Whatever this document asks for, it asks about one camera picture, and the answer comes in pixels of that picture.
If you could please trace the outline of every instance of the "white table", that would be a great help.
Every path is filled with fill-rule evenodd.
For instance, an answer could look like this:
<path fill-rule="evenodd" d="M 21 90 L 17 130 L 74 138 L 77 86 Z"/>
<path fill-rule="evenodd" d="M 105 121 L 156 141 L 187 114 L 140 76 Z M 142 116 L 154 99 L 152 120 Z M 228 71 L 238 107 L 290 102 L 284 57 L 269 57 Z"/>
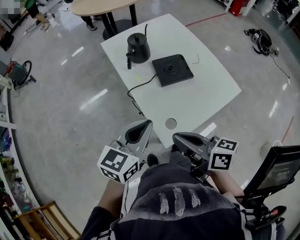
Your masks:
<path fill-rule="evenodd" d="M 146 24 L 151 57 L 128 70 L 127 38 L 136 32 L 144 33 Z M 170 14 L 132 27 L 102 42 L 101 46 L 128 89 L 155 75 L 152 60 L 175 54 L 184 56 L 194 78 L 161 87 L 156 76 L 131 92 L 145 117 L 153 121 L 153 129 L 166 148 L 173 144 L 174 133 L 192 132 L 241 91 L 213 53 Z M 169 118 L 177 122 L 172 130 L 166 127 Z"/>

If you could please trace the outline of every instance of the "black shirt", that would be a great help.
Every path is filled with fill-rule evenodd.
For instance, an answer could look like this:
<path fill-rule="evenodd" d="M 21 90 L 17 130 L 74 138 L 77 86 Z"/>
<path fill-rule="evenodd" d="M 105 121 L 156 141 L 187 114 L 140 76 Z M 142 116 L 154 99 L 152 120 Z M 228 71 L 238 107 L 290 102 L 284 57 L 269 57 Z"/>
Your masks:
<path fill-rule="evenodd" d="M 162 164 L 141 177 L 137 196 L 123 218 L 95 207 L 82 233 L 90 240 L 110 228 L 116 239 L 241 240 L 239 209 L 177 164 Z"/>

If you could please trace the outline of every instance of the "box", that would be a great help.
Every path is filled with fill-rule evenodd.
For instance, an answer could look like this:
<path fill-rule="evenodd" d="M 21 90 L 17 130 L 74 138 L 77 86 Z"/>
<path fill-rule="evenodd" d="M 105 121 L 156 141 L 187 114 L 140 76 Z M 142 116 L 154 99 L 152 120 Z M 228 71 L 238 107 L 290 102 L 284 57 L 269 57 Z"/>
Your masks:
<path fill-rule="evenodd" d="M 105 177 L 124 184 L 139 170 L 140 159 L 106 145 L 97 166 Z"/>
<path fill-rule="evenodd" d="M 239 142 L 220 138 L 211 150 L 209 171 L 229 171 L 234 163 Z"/>

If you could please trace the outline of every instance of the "red line on floor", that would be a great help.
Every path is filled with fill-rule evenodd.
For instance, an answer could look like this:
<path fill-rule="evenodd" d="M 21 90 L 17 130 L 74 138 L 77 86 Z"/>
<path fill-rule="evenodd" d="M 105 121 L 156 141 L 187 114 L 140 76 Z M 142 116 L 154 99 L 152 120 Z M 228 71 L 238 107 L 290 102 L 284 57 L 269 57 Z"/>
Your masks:
<path fill-rule="evenodd" d="M 289 129 L 290 129 L 290 126 L 291 126 L 291 124 L 292 124 L 292 120 L 294 119 L 294 117 L 295 117 L 295 116 L 292 116 L 291 121 L 290 121 L 290 124 L 289 124 L 289 126 L 288 126 L 288 129 L 286 129 L 286 132 L 285 132 L 285 134 L 284 134 L 284 136 L 283 136 L 283 139 L 282 139 L 281 143 L 284 142 L 284 140 L 285 140 L 285 138 L 286 138 L 286 136 L 287 136 L 287 133 L 288 133 L 288 131 L 289 131 Z"/>
<path fill-rule="evenodd" d="M 213 19 L 213 18 L 217 18 L 217 17 L 220 17 L 222 15 L 226 15 L 226 13 L 222 13 L 222 14 L 219 14 L 219 15 L 216 15 L 216 16 L 212 16 L 212 17 L 209 17 L 209 18 L 204 18 L 204 19 L 201 19 L 201 20 L 198 20 L 198 21 L 195 21 L 195 22 L 192 22 L 192 23 L 189 23 L 187 25 L 185 25 L 186 27 L 189 27 L 191 25 L 194 25 L 194 24 L 197 24 L 197 23 L 200 23 L 200 22 L 204 22 L 204 21 L 207 21 L 207 20 L 210 20 L 210 19 Z"/>

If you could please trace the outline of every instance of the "red container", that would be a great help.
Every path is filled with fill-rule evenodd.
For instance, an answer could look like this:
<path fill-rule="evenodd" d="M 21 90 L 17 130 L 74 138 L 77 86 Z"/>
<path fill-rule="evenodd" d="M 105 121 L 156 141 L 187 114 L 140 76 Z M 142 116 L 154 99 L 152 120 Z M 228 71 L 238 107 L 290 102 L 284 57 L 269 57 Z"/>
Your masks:
<path fill-rule="evenodd" d="M 234 16 L 241 15 L 245 7 L 247 7 L 250 0 L 233 0 L 233 3 L 230 8 L 230 13 L 232 13 Z"/>

